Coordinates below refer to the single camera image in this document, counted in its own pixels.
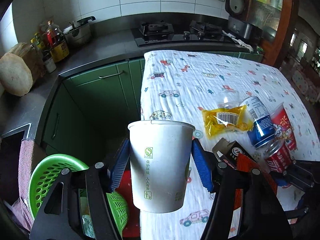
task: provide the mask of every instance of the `green basket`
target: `green basket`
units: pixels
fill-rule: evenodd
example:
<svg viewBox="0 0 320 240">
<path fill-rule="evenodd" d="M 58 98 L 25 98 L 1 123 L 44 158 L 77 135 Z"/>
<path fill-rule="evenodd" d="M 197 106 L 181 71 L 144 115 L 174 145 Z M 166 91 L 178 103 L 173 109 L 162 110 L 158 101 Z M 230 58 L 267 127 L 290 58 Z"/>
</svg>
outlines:
<svg viewBox="0 0 320 240">
<path fill-rule="evenodd" d="M 36 166 L 29 183 L 29 208 L 33 218 L 36 217 L 42 201 L 55 178 L 64 168 L 68 168 L 71 171 L 82 171 L 89 167 L 77 158 L 66 154 L 54 154 L 44 158 Z M 86 191 L 84 189 L 80 190 L 80 195 L 86 196 Z M 106 193 L 106 195 L 118 231 L 122 236 L 122 230 L 128 221 L 128 204 L 115 191 L 112 194 Z"/>
<path fill-rule="evenodd" d="M 36 166 L 29 183 L 29 208 L 33 218 L 36 217 L 55 178 L 64 168 L 82 171 L 89 167 L 77 158 L 66 154 L 53 154 L 44 158 Z"/>
<path fill-rule="evenodd" d="M 114 191 L 112 194 L 106 193 L 106 195 L 118 231 L 122 236 L 122 230 L 128 222 L 128 204 L 125 199 L 116 191 Z"/>
</svg>

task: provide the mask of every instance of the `gas stove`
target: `gas stove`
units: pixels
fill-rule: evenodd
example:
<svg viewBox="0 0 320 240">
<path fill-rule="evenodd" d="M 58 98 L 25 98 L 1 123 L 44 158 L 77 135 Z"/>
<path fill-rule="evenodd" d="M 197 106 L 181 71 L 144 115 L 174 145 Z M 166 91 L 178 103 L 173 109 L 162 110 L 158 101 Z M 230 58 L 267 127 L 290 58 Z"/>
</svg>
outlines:
<svg viewBox="0 0 320 240">
<path fill-rule="evenodd" d="M 222 28 L 209 23 L 192 21 L 189 27 L 161 22 L 143 22 L 139 28 L 131 29 L 138 45 L 147 46 L 165 42 L 231 42 L 222 34 Z"/>
</svg>

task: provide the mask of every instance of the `green cabinet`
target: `green cabinet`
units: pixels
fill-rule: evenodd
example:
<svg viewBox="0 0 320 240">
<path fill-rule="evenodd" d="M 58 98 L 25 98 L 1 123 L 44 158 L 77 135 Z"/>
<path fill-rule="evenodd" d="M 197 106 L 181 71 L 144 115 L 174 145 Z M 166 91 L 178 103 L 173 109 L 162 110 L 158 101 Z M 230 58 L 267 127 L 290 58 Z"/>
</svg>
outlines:
<svg viewBox="0 0 320 240">
<path fill-rule="evenodd" d="M 141 65 L 138 75 L 135 73 L 137 67 L 137 64 L 133 64 L 129 68 L 128 61 L 125 61 L 92 69 L 64 80 L 81 112 L 103 136 L 123 135 L 130 122 L 139 120 L 136 100 L 140 101 L 140 94 L 137 82 L 142 78 Z"/>
<path fill-rule="evenodd" d="M 255 61 L 255 62 L 261 62 L 263 55 L 262 54 L 253 54 L 253 53 L 244 53 L 240 52 L 239 58 Z"/>
<path fill-rule="evenodd" d="M 99 134 L 89 125 L 63 84 L 53 99 L 43 141 L 48 155 L 68 154 L 87 165 L 105 155 Z"/>
<path fill-rule="evenodd" d="M 141 97 L 141 85 L 144 72 L 144 59 L 136 59 L 129 61 L 129 69 L 132 81 L 132 87 L 134 91 L 134 97 L 137 104 L 137 109 L 140 111 L 140 97 Z"/>
<path fill-rule="evenodd" d="M 243 59 L 255 61 L 258 63 L 260 63 L 263 58 L 263 54 L 255 54 L 255 53 L 248 53 L 248 52 L 231 52 L 231 51 L 204 51 L 204 52 L 225 55 L 230 57 L 243 58 Z"/>
</svg>

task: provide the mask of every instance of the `gray countertop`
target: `gray countertop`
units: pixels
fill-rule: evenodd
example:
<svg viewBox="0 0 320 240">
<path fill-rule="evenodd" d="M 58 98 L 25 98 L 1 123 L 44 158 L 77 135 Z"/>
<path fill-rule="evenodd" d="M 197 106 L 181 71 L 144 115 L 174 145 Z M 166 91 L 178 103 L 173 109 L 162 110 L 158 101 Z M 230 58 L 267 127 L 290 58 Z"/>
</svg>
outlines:
<svg viewBox="0 0 320 240">
<path fill-rule="evenodd" d="M 41 142 L 45 119 L 56 89 L 63 78 L 112 62 L 143 57 L 144 53 L 159 49 L 183 51 L 235 51 L 249 52 L 233 43 L 175 42 L 138 47 L 131 30 L 123 30 L 94 38 L 90 43 L 60 63 L 57 69 L 36 81 L 23 97 L 5 92 L 0 98 L 0 134 L 3 137 L 25 130 L 25 138 Z"/>
</svg>

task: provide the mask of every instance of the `white cloth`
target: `white cloth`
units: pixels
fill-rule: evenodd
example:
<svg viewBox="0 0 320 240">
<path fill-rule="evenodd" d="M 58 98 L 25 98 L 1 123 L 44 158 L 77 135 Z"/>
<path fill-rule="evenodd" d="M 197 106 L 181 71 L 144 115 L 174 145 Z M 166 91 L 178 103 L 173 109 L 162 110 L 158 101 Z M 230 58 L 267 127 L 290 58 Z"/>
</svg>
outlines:
<svg viewBox="0 0 320 240">
<path fill-rule="evenodd" d="M 320 143 L 310 116 L 279 70 L 245 59 L 173 50 L 148 52 L 145 60 L 141 89 L 142 120 L 158 118 L 190 123 L 198 130 L 198 134 L 194 135 L 203 135 L 200 142 L 205 150 L 211 151 L 224 137 L 229 141 L 238 141 L 252 155 L 254 147 L 246 133 L 225 132 L 214 138 L 208 138 L 205 134 L 201 109 L 218 108 L 215 95 L 226 89 L 234 89 L 239 92 L 240 99 L 258 96 L 269 112 L 284 102 L 298 146 L 292 155 L 300 160 L 319 161 Z M 264 163 L 259 156 L 253 157 Z M 202 218 L 206 212 L 201 211 L 210 211 L 213 196 L 202 186 L 193 160 L 190 167 L 191 182 L 187 184 L 181 209 L 166 214 L 141 212 L 142 240 L 194 240 L 201 237 L 205 227 L 205 219 L 203 222 Z M 285 210 L 294 209 L 301 195 L 302 192 L 294 186 L 278 188 L 277 196 Z M 183 219 L 189 215 L 201 219 L 184 226 Z M 236 234 L 238 218 L 239 210 L 234 213 L 230 236 Z"/>
<path fill-rule="evenodd" d="M 230 37 L 233 41 L 239 43 L 241 46 L 247 48 L 250 52 L 253 52 L 253 48 L 249 44 L 244 43 L 242 40 L 237 40 L 231 33 L 226 33 L 225 31 L 222 31 L 222 33 Z"/>
</svg>

